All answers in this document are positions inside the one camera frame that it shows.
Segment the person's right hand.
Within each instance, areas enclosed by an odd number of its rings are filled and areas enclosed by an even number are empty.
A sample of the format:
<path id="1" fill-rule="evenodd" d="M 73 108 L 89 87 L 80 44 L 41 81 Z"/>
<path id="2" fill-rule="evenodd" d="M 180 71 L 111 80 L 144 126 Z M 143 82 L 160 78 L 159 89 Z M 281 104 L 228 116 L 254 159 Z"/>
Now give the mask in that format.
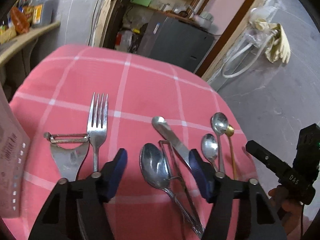
<path id="1" fill-rule="evenodd" d="M 287 239 L 319 239 L 319 211 L 310 220 L 303 215 L 304 206 L 294 199 L 283 199 L 281 208 L 289 215 L 281 222 Z"/>

